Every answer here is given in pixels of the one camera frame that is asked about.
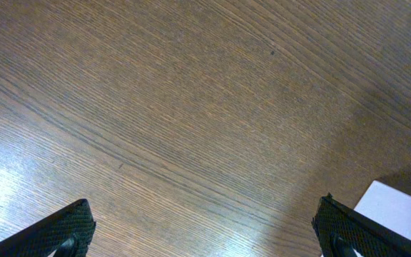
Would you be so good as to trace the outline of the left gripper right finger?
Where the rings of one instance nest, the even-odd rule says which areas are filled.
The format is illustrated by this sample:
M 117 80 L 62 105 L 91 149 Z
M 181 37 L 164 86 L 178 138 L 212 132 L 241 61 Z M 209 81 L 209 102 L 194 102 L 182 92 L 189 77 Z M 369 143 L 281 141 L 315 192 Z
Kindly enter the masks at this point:
M 333 199 L 320 198 L 312 226 L 324 257 L 411 257 L 411 240 Z

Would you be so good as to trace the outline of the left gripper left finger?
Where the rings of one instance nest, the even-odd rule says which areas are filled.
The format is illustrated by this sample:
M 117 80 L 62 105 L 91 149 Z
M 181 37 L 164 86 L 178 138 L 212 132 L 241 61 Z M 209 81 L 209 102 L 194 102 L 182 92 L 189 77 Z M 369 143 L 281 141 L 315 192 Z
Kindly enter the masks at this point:
M 0 241 L 0 256 L 85 256 L 95 230 L 82 198 Z

